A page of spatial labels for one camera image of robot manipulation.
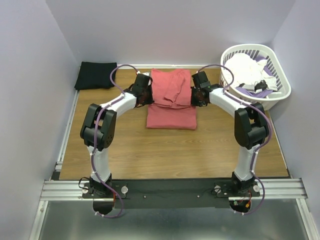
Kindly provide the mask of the red t shirt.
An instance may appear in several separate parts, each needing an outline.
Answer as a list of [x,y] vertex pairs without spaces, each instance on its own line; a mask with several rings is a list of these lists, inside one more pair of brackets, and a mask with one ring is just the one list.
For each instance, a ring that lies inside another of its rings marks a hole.
[[148,106],[146,127],[149,129],[197,128],[196,108],[191,105],[191,73],[188,69],[164,72],[151,70],[154,103]]

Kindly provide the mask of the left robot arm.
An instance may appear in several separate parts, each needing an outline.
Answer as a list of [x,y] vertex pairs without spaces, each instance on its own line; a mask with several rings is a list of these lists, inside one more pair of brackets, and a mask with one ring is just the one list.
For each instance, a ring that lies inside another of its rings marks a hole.
[[80,130],[91,164],[89,184],[84,194],[99,198],[115,197],[109,168],[109,147],[114,139],[117,118],[134,108],[150,105],[153,101],[152,78],[149,73],[138,72],[134,83],[115,99],[98,105],[91,104]]

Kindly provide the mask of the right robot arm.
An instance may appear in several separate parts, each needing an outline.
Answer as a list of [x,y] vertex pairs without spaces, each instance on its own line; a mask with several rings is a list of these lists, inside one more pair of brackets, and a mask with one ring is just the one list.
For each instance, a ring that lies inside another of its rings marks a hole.
[[229,180],[214,187],[218,196],[244,196],[255,184],[255,166],[260,147],[269,137],[270,129],[264,107],[250,104],[231,95],[219,84],[211,84],[204,71],[191,76],[191,105],[205,107],[213,104],[234,118],[234,138],[239,144],[238,161]]

